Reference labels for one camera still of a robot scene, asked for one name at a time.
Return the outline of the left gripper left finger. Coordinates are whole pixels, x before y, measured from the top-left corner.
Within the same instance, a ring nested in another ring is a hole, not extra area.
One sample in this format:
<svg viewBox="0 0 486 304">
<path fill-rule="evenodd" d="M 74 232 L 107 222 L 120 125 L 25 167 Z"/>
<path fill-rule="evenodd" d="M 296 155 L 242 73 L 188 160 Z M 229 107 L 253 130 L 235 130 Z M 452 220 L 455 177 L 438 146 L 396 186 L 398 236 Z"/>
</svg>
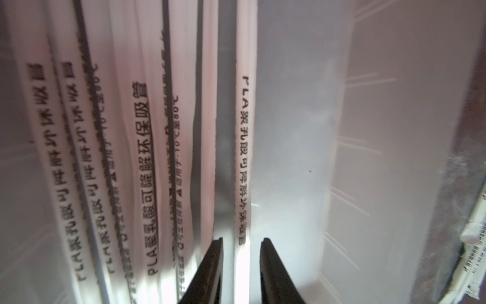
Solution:
<svg viewBox="0 0 486 304">
<path fill-rule="evenodd" d="M 211 242 L 201 265 L 179 304 L 220 304 L 224 240 Z"/>
</svg>

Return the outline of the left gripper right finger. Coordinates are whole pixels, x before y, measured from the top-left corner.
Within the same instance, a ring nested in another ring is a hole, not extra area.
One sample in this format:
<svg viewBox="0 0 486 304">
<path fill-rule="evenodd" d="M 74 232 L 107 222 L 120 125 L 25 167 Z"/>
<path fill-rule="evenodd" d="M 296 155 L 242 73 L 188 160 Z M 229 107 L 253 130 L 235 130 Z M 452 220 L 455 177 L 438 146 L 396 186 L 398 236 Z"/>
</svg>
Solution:
<svg viewBox="0 0 486 304">
<path fill-rule="evenodd" d="M 262 303 L 305 303 L 269 238 L 261 242 L 259 269 Z"/>
</svg>

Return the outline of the translucent plastic storage box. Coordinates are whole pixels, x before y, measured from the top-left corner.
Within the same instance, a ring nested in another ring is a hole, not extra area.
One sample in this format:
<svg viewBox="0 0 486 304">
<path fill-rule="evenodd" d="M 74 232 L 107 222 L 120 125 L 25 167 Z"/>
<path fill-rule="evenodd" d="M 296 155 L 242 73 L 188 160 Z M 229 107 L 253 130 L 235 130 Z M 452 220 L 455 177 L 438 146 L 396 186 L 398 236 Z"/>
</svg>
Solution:
<svg viewBox="0 0 486 304">
<path fill-rule="evenodd" d="M 46 9 L 54 73 L 102 303 L 109 303 Z M 134 203 L 110 1 L 74 1 L 130 303 Z M 148 86 L 160 303 L 177 303 L 169 1 L 135 1 Z M 218 1 L 214 237 L 234 303 L 237 2 Z M 249 303 L 269 238 L 305 303 L 417 303 L 423 250 L 485 32 L 484 1 L 257 1 Z M 191 207 L 201 265 L 201 85 Z M 1 302 L 76 303 L 1 2 Z"/>
</svg>

